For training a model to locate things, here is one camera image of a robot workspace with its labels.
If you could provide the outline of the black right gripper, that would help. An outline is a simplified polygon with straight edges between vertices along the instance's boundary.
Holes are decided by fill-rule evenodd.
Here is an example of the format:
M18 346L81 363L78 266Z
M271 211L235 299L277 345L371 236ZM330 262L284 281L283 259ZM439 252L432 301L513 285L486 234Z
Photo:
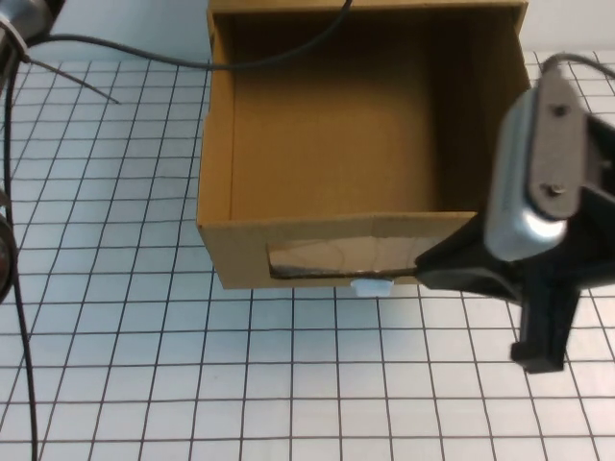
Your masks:
M434 290L460 291L522 304L519 340L510 358L528 374L561 372L576 297L538 297L562 288L582 291L614 283L614 127L586 118L585 173L577 213L554 249L523 265L490 254L481 211L444 241L416 258L415 277Z

